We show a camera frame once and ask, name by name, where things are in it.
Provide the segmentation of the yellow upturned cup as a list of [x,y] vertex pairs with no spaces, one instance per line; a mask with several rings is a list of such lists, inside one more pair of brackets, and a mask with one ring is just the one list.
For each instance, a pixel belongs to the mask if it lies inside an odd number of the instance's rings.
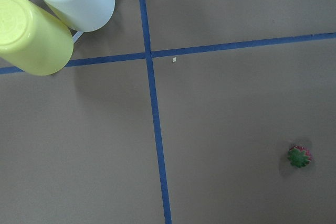
[[73,53],[69,28],[29,0],[1,0],[1,58],[24,72],[47,76]]

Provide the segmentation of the red strawberry on table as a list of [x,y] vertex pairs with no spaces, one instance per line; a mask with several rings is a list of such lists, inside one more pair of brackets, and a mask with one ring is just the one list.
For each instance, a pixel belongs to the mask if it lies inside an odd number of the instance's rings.
[[288,150],[287,159],[290,165],[296,168],[306,167],[313,160],[310,151],[299,145],[295,145]]

